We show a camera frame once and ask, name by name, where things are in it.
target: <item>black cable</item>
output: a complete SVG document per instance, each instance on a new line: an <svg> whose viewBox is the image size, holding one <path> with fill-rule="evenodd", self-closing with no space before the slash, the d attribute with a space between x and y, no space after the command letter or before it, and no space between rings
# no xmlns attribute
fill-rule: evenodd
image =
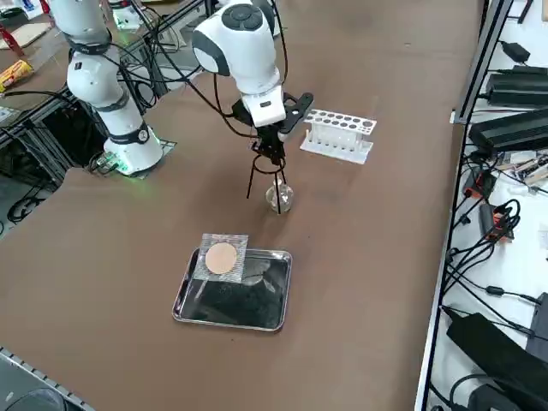
<svg viewBox="0 0 548 411"><path fill-rule="evenodd" d="M480 197L478 200L472 204L470 208L468 208L467 211L465 211L459 218L456 220L456 222L453 224L452 229L455 229L460 223L463 223L468 220L468 215L477 207L480 205L481 201L483 201L484 198Z"/></svg>
<svg viewBox="0 0 548 411"><path fill-rule="evenodd" d="M434 394L436 394L436 397L439 398L440 400L442 400L442 402L448 406L448 407L451 407L451 403L450 401L444 397L444 395L439 392L439 390L434 386L434 384L432 383L432 381L430 381L430 390L432 390L432 392Z"/></svg>
<svg viewBox="0 0 548 411"><path fill-rule="evenodd" d="M152 7L146 6L145 4L143 4L143 9L150 11L153 14L155 14L155 16L157 16L158 22L156 23L156 26L154 27L154 29L156 30L156 34L159 34L160 25L162 24L164 18L155 9L153 9ZM170 54L174 54L181 49L181 42L179 41L179 36L177 36L177 32L175 31L175 28L173 28L173 26L170 26L169 30L173 33L173 36L177 40L176 49L170 52Z"/></svg>
<svg viewBox="0 0 548 411"><path fill-rule="evenodd" d="M490 379L490 380L492 380L492 381L494 381L498 384L508 385L508 387L510 387L511 389L520 391L522 394L525 394L526 396L528 396L529 399L534 400L534 401L539 402L540 404L542 404L542 408L546 408L548 406L548 401L546 401L545 399L541 398L540 396L537 396L536 394L532 393L530 390L528 390L526 388L523 388L520 385L517 385L515 382L509 381L506 378L492 377L492 376L487 375L487 374L470 374L470 375L467 375L466 377L462 377L459 380L457 380L453 384L453 386L451 387L451 391L450 391L450 394L449 394L449 401L450 401L450 404L451 404L451 409L455 408L455 407L458 408L457 404L455 404L455 391L459 387L459 385L461 385L462 383L465 383L469 379L484 379L484 378Z"/></svg>
<svg viewBox="0 0 548 411"><path fill-rule="evenodd" d="M451 311L454 311L455 313L466 314L466 315L472 315L472 313L469 313L468 311L464 311L464 310L461 310L461 309L458 309L458 308L453 308L453 307L450 307L450 306L445 306L445 305L443 305L443 304L442 304L441 307L442 307L442 308L447 308L447 309L449 309L449 310L451 310ZM492 319L488 319L488 318L485 318L485 319L486 319L487 321L489 321L491 324L500 325L501 327L510 328L511 330L518 331L518 332L520 332L521 334L525 334L525 335L528 336L529 338L537 338L537 339L539 339L539 340L548 342L548 338L536 335L536 334L534 333L533 330L528 329L528 331L525 331L525 329L526 329L527 327L520 326L520 328L516 328L516 327L514 327L513 325L510 325L510 324L501 323L501 322L499 322L499 321L493 321Z"/></svg>
<svg viewBox="0 0 548 411"><path fill-rule="evenodd" d="M494 168L497 166L497 163L498 163L498 158L493 162L493 164L490 164L489 168L487 170L482 170L483 171L487 171L488 173L491 173ZM453 224L453 226L451 227L451 229L455 229L460 223L463 223L465 221L469 221L468 219L468 215L470 214L470 212L472 212L477 206L480 205L481 201L482 200L485 200L486 202L488 202L488 199L485 197L485 196L481 196L466 212L464 212L457 220L456 222Z"/></svg>
<svg viewBox="0 0 548 411"><path fill-rule="evenodd" d="M13 91L13 92L3 92L1 93L3 97L12 97L12 96L24 96L26 94L42 94L45 96L50 96L54 98L59 98L60 100L66 102L69 105L72 105L73 102L70 101L67 97L63 96L59 92L48 92L46 90L43 91L36 91L36 90L20 90L20 91Z"/></svg>
<svg viewBox="0 0 548 411"><path fill-rule="evenodd" d="M282 19L280 18L280 12L277 9L276 0L272 0L272 8L276 12L276 20L277 24L280 26L280 39L282 39L282 47L283 47L283 66L284 66L284 73L283 73L283 81L282 84L285 83L285 81L288 78L288 71L289 71L289 62L288 62L288 49L285 45L285 36L283 35L283 26L282 26Z"/></svg>
<svg viewBox="0 0 548 411"><path fill-rule="evenodd" d="M217 86L217 74L215 73L213 73L213 92L215 93L215 103L217 103L217 107L219 108L219 111L223 113L223 116L226 118L234 117L234 114L226 114L221 108L221 101L219 100L219 91Z"/></svg>
<svg viewBox="0 0 548 411"><path fill-rule="evenodd" d="M456 252L454 252L453 249L450 250L449 258L454 257L458 253L466 252L466 254L462 257L461 261L456 266L456 270L460 272L460 275L463 275L464 273L466 273L466 271L472 269L476 265L478 265L478 264L480 264L484 261L487 261L493 255L493 253L495 251L495 244L499 240L501 240L503 237L505 237L508 234L508 231L510 231L511 229L514 229L517 226L517 224L520 222L521 218L520 218L519 214L521 212L521 206L520 206L519 201L517 201L515 199L512 199L512 200L507 201L506 203L503 203L502 205L500 205L497 208L502 208L504 210L508 210L508 206L512 203L516 204L515 215L510 216L509 211L505 212L505 216L506 216L505 218L507 219L507 226L508 226L508 228L505 231L498 233L495 236L495 238L490 238L491 234L493 233L493 231L496 228L496 226L493 225L489 229L489 231L487 231L473 246L471 246L471 247L469 247L465 250L458 250ZM470 255L470 254L472 254L473 251L475 251L479 248L481 248L481 249L476 254ZM489 251L489 253L483 259L477 260L473 264L471 264L470 266L464 268L464 266L466 264L470 263L474 259L477 259L485 251ZM454 281L453 283L447 285L445 287L445 289L443 290L443 295L447 294L449 292L449 290L455 285L455 283L456 283L456 281Z"/></svg>
<svg viewBox="0 0 548 411"><path fill-rule="evenodd" d="M158 40L158 36L157 34L155 33L154 29L150 26L149 22L147 21L147 18L146 16L143 14L143 12L140 10L139 6L137 6L135 4L135 2L133 0L129 0L129 2L131 3L131 6L133 7L133 9L135 10L135 13L137 13L137 15L143 20L145 26L146 26L146 29L151 33L153 39L155 40L156 44L158 45L158 47L160 48L160 50L162 51L162 54L164 54L166 60L171 64L171 66L173 67L173 69L181 76L181 79L179 80L171 80L171 81L162 81L162 82L173 82L173 81L181 81L181 82L184 82L186 84L188 84L190 86L190 88L192 88L194 90L194 92L196 92L196 94L198 94L198 96L200 96L200 98L202 100L205 101L205 103L207 105L210 106L210 108L212 108L214 111L216 111L222 118L224 118L223 116L223 112L220 111L217 107L215 107L215 105L213 105L213 103L198 89L198 87L196 87L192 81L190 81L190 79L181 71L181 69L175 64L175 62L173 61L173 59L170 57L170 55L165 51L165 48L164 46L162 45L162 43ZM103 57L107 58L107 60L110 60L112 63L118 65L116 62L113 62L111 59L109 59L108 57L106 57L105 55L102 55ZM137 74L132 74L133 76L137 77L137 78L140 78Z"/></svg>
<svg viewBox="0 0 548 411"><path fill-rule="evenodd" d="M25 217L27 217L32 211L28 211L27 208L29 206L36 207L38 206L44 199L39 199L37 197L38 193L44 188L45 182L42 181L40 183L35 184L32 186L26 193L23 195L19 200L17 200L8 210L8 216L7 219L13 223L18 224Z"/></svg>
<svg viewBox="0 0 548 411"><path fill-rule="evenodd" d="M145 16L142 14L142 12L140 11L139 7L133 2L133 0L129 0L135 10L135 12L137 13L137 15L143 20L143 22L145 23L145 26L146 28L148 29L149 32L151 32L153 38L155 39L156 43L158 44L158 47L160 48L160 50L162 51L162 53L164 54L165 58L168 60L168 62L170 62L171 66L176 70L176 72L181 76L182 80L187 83L212 109L214 109L222 118L223 118L223 122L226 124L226 126L230 129L230 131L232 131L234 134L236 135L239 135L241 137L248 137L248 138L255 138L256 136L255 135L252 135L252 134L244 134L244 133L240 133L239 131L237 131L228 121L227 119L227 116L223 113L223 111L221 110L221 107L220 107L220 103L217 99L217 107L215 107L211 101L209 101L209 99L206 98L206 96L204 94L202 94L202 92L192 83L192 81L190 81L190 79L177 67L177 65L175 64L175 62L171 59L170 56L167 55L167 53L165 52L165 49L163 47L163 45L158 41L158 34L155 33L151 27L149 26L148 22L146 21L146 18ZM217 78L214 77L213 78L213 81L214 81L214 84L217 82Z"/></svg>
<svg viewBox="0 0 548 411"><path fill-rule="evenodd" d="M526 333L528 334L531 330L529 330L527 327L523 327L522 325L519 325L517 324L516 322L510 320L510 319L507 319L506 317L504 317L499 311L497 311L494 307L492 307L490 304L488 304L487 302L485 302L481 297L477 296L466 284L464 284L460 278L458 278L457 276L453 275L453 273L450 273L449 274L455 279L455 281L457 283L459 283L459 285L461 287L463 287L475 300L477 300L482 306L486 307L489 311L491 311L492 313L494 313L497 317L499 317L502 321L514 326L516 329L523 329L524 331L526 331Z"/></svg>
<svg viewBox="0 0 548 411"><path fill-rule="evenodd" d="M219 96L218 96L218 92L217 92L217 75L214 74L213 75L213 88L215 89L215 101L217 103L217 107L219 109L219 112L223 112L223 110L221 109L221 102L219 101ZM253 134L244 134L244 133L240 133L238 130L236 130L232 124L230 124L228 118L228 116L226 116L224 113L222 115L222 118L223 118L223 121L224 123L227 125L227 127L230 129L230 131L232 131L232 133L236 134L236 135L239 135L240 137L248 137L248 138L251 138L251 139L254 139L256 138L257 136L256 135L253 135Z"/></svg>
<svg viewBox="0 0 548 411"><path fill-rule="evenodd" d="M538 306L542 304L542 301L540 301L538 298L532 297L531 295L515 293L515 292L512 292L512 291L506 291L502 287L498 287L498 286L495 286L495 285L487 285L487 286L484 287L483 285L479 285L476 282L472 281L470 278L466 277L464 275L464 273L459 272L451 263L448 263L447 266L451 270L453 270L454 275L458 274L459 278L462 278L467 283L472 284L477 289L482 289L488 295L496 296L496 297L502 297L503 295L513 295L515 297L522 298L523 300L532 302L533 304L538 305Z"/></svg>

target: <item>wire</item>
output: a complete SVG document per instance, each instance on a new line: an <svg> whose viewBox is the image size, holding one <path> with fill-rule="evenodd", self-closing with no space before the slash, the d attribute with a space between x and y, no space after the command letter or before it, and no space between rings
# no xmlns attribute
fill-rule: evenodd
<svg viewBox="0 0 548 411"><path fill-rule="evenodd" d="M451 227L452 229L455 229L460 223L463 223L464 221L467 221L468 219L468 215L477 207L480 205L481 201L484 200L484 197L480 197L478 198L478 200L472 204L472 206L470 208L468 208L468 210L466 212L464 212L458 220L456 220L456 222L453 224L453 227Z"/></svg>
<svg viewBox="0 0 548 411"><path fill-rule="evenodd" d="M17 225L23 219L28 216L32 211L28 211L29 206L38 206L44 199L39 199L37 195L44 188L45 181L35 184L32 186L25 195L23 195L19 200L17 200L8 210L7 219L11 223Z"/></svg>
<svg viewBox="0 0 548 411"><path fill-rule="evenodd" d="M207 103L207 105L209 105L212 109L214 109L221 116L221 118L223 118L223 122L226 124L226 126L229 128L230 131L232 131L234 134L239 135L241 137L248 137L248 138L257 137L256 135L253 135L253 134L240 133L229 123L227 116L221 110L220 103L218 100L218 94L216 96L217 107L215 107L213 103L192 83L192 81L190 81L190 79L181 71L181 69L175 64L175 62L171 59L171 57L166 53L164 46L158 41L158 34L155 33L154 30L152 30L148 21L146 20L146 17L143 15L139 7L134 3L133 0L129 0L129 2L131 2L131 5L134 8L137 15L143 20L148 31L151 32L152 37L156 41L158 47L164 54L165 58L168 60L168 62L170 62L171 66L175 69L175 71L181 76L181 80L187 83L200 96L200 98L202 98L202 100L204 100Z"/></svg>
<svg viewBox="0 0 548 411"><path fill-rule="evenodd" d="M441 392L439 392L439 390L434 386L434 384L432 383L432 381L430 382L430 390L432 390L432 392L433 392L434 394L436 394L436 397L439 398L440 400L442 400L442 402L443 402L446 406L451 407L450 401L449 401L447 398L445 398Z"/></svg>
<svg viewBox="0 0 548 411"><path fill-rule="evenodd" d="M288 49L285 44L285 36L283 35L283 26L282 26L282 19L280 17L280 12L277 9L276 0L272 1L272 8L276 12L276 20L277 24L280 27L280 39L282 39L282 47L283 47L283 81L282 84L285 84L285 81L288 78L288 71L289 71L289 61L288 61Z"/></svg>
<svg viewBox="0 0 548 411"><path fill-rule="evenodd" d="M225 114L223 112L223 109L221 108L221 102L219 100L219 91L217 87L217 74L213 73L213 91L215 93L215 102L217 103L217 107L219 108L219 111L223 113L224 117L234 117L234 114Z"/></svg>
<svg viewBox="0 0 548 411"><path fill-rule="evenodd" d="M464 196L464 198L463 198L462 201L459 203L459 205L458 205L457 207L455 207L455 212L457 212L458 209L461 208L462 205L464 204L464 202L465 202L466 200L468 200L469 198L470 198L470 196L468 196L468 197L467 197L467 196Z"/></svg>
<svg viewBox="0 0 548 411"><path fill-rule="evenodd" d="M523 329L525 331L528 331L528 332L531 332L531 330L529 330L527 327L524 327L522 325L519 325L517 324L516 322L512 321L512 320L509 320L507 319L506 317L504 317L499 311L497 311L495 308L493 308L490 304L488 304L487 302L485 302L483 299L481 299L480 297L478 297L467 285L465 285L460 278L456 277L453 273L449 273L457 283L459 283L459 285L461 287L463 287L475 300L477 300L482 306L484 306L485 308L487 308L489 311L491 311L493 314L495 314L497 317L499 317L502 321L514 326L515 328L517 329Z"/></svg>
<svg viewBox="0 0 548 411"><path fill-rule="evenodd" d="M515 382L509 381L506 378L492 377L492 376L487 375L487 374L470 374L470 375L467 375L466 377L462 377L459 380L457 380L453 384L453 386L451 387L451 391L450 391L450 394L449 394L449 401L450 401L450 404L451 404L451 408L456 407L456 404L455 404L455 391L459 387L459 385L465 383L469 379L484 379L484 378L490 379L490 380L492 380L492 381L494 381L498 384L508 385L513 390L520 391L522 394L525 394L526 396L528 396L529 399L532 399L536 402L539 402L539 403L543 404L543 406L542 406L543 408L546 408L546 406L548 406L548 401L546 401L545 399L541 398L540 396L532 393L530 390L528 390L526 388L523 388L520 385L517 385Z"/></svg>
<svg viewBox="0 0 548 411"><path fill-rule="evenodd" d="M256 138L257 137L256 135L244 134L244 133L240 133L238 130L236 130L232 126L232 124L230 124L229 119L227 118L228 116L226 116L223 113L223 110L221 109L221 102L219 101L219 96L218 96L218 93L217 93L217 75L216 74L213 75L213 88L215 89L215 101L217 103L217 107L219 109L219 112L222 113L221 117L223 118L224 123L227 125L227 127L230 129L230 131L232 131L232 133L234 133L236 135L239 135L240 137L248 137L248 138L252 138L252 139Z"/></svg>
<svg viewBox="0 0 548 411"><path fill-rule="evenodd" d="M445 306L442 304L441 306L442 308L447 308L451 311L454 311L456 313L461 313L461 314L466 314L466 315L472 315L472 313L469 313L468 311L464 311L464 310L461 310L461 309L458 309L458 308L453 308L453 307L450 307L450 306ZM537 336L533 330L530 330L528 329L530 332L526 332L525 329L527 327L522 327L520 326L520 328L516 328L514 327L513 325L510 325L510 324L506 324L506 323L501 323L499 321L493 321L492 319L488 319L488 318L485 318L487 321L489 321L491 324L494 324L494 325L500 325L501 327L506 327L506 328L510 328L511 330L514 330L514 331L518 331L520 332L521 334L525 334L526 336L528 336L529 338L537 338L539 340L542 340L542 341L547 341L548 342L548 338L546 337L542 337L542 336Z"/></svg>
<svg viewBox="0 0 548 411"><path fill-rule="evenodd" d="M515 215L513 216L509 215L508 208L510 204L515 204ZM517 224L521 221L521 218L520 218L521 206L519 201L512 199L507 201L506 203L499 205L496 208L505 210L504 216L507 220L506 221L507 228L499 232L494 238L490 238L490 236L492 235L492 233L494 232L496 228L496 225L493 225L489 229L489 231L487 231L473 246L466 248L464 250L458 250L456 252L452 252L454 249L450 250L450 255L449 255L450 258L454 257L455 255L459 253L466 253L466 254L462 257L461 261L456 265L456 267L453 267L453 269L457 271L457 274L459 274L458 276L454 276L452 273L447 271L447 273L450 274L455 279L455 281L445 287L445 290L443 291L443 295L447 294L449 290L458 282L457 280L459 280L460 277L464 275L468 270L471 270L476 265L484 261L487 261L493 255L495 251L495 244L498 241L500 241L503 237L505 237L508 234L508 232L514 229L517 226ZM480 250L477 253L475 253L474 255L470 255L475 250L478 250L478 249ZM473 262L468 267L464 268L465 265L477 259L485 251L489 251L489 253L483 259L479 259Z"/></svg>
<svg viewBox="0 0 548 411"><path fill-rule="evenodd" d="M537 187L537 186L529 186L526 182L520 180L519 178L515 178L513 176L511 176L510 174L502 171L502 170L496 170L498 171L499 173L501 174L504 174L505 176L507 176L510 180L514 180L515 182L519 182L520 184L524 185L525 187L527 188L530 188L531 190L533 191L537 191L537 192L540 192L542 194L548 194L548 190L544 190L543 188L540 188L540 187Z"/></svg>
<svg viewBox="0 0 548 411"><path fill-rule="evenodd" d="M154 27L154 29L156 30L156 33L159 34L160 25L162 24L164 20L163 16L161 16L155 9L153 9L152 7L146 6L145 4L143 4L143 8L147 11L152 12L153 14L157 16L158 22L156 23L156 27ZM173 33L173 37L177 40L176 49L170 52L170 54L175 54L181 49L181 41L179 40L179 36L177 35L177 32L175 31L175 28L173 28L173 26L170 26L170 31Z"/></svg>
<svg viewBox="0 0 548 411"><path fill-rule="evenodd" d="M24 96L26 94L42 94L45 96L50 96L54 98L59 98L60 100L63 100L69 105L72 105L74 102L70 101L67 97L63 96L59 92L48 92L46 90L44 91L35 91L35 90L20 90L20 91L13 91L13 92L3 92L1 93L2 97L12 97L12 96Z"/></svg>
<svg viewBox="0 0 548 411"><path fill-rule="evenodd" d="M207 105L210 106L210 108L212 108L214 111L216 111L222 118L224 118L223 116L223 112L220 111L217 107L215 107L213 105L213 103L198 89L198 87L196 87L192 81L190 81L190 79L181 71L181 69L175 64L175 62L173 61L173 59L169 56L169 54L165 51L165 48L164 46L161 44L161 42L158 40L158 36L157 34L155 33L155 30L152 29L152 27L150 26L149 22L147 21L147 18L146 16L143 14L143 12L140 10L140 8L135 4L135 2L133 0L129 0L129 2L131 3L132 7L134 8L135 10L135 13L137 13L137 15L143 20L143 22L145 23L145 26L146 26L146 29L151 33L153 39L156 41L158 47L160 48L160 50L162 51L162 54L164 54L165 58L167 59L168 62L170 62L171 66L173 67L173 69L181 76L181 79L178 79L178 80L170 80L170 81L161 81L161 80L154 80L154 81L161 81L161 82L172 82L172 81L182 81L186 84L188 84L190 86L190 88L192 88L194 90L194 92L196 92L196 94L198 94L200 96L200 98L202 100L204 100ZM116 62L112 61L110 58L106 57L105 55L102 55L103 57L107 58L107 60L110 60L112 63L116 64L119 66L119 64L117 64ZM137 74L133 74L135 77L137 78L141 78L142 80L149 80L150 79L147 79L147 78L143 78L143 77L140 77L138 76Z"/></svg>

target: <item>stainless steel tray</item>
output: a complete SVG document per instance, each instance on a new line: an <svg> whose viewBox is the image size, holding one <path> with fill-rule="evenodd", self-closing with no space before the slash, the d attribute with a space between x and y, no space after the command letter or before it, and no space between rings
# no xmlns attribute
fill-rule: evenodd
<svg viewBox="0 0 548 411"><path fill-rule="evenodd" d="M193 279L194 250L179 287L172 315L177 321L259 331L278 331L285 320L291 278L286 251L246 251L242 283Z"/></svg>

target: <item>brown table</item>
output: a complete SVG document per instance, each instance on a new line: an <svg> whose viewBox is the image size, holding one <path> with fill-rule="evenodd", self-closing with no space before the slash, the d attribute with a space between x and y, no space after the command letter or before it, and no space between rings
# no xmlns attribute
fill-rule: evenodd
<svg viewBox="0 0 548 411"><path fill-rule="evenodd" d="M71 170L0 244L0 343L97 410L413 406L458 156L449 114L477 4L284 0L283 18L286 90L378 120L365 165L301 152L301 127L286 145L295 204L279 217L266 177L245 198L248 141L179 89L146 115L178 142L153 174ZM198 84L211 96L209 75ZM220 88L227 107L237 93L230 80ZM171 318L205 232L293 254L281 332Z"/></svg>

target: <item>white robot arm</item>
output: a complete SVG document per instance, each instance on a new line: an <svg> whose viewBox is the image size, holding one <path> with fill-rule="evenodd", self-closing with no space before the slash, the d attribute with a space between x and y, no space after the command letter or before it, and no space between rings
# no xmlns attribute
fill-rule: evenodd
<svg viewBox="0 0 548 411"><path fill-rule="evenodd" d="M120 57L98 0L51 0L51 12L74 50L68 89L90 104L109 130L104 150L116 156L118 171L125 175L151 168L162 157L162 147L128 90L118 83Z"/></svg>
<svg viewBox="0 0 548 411"><path fill-rule="evenodd" d="M194 29L194 54L212 73L232 76L255 127L286 118L274 48L274 13L267 0L225 0Z"/></svg>

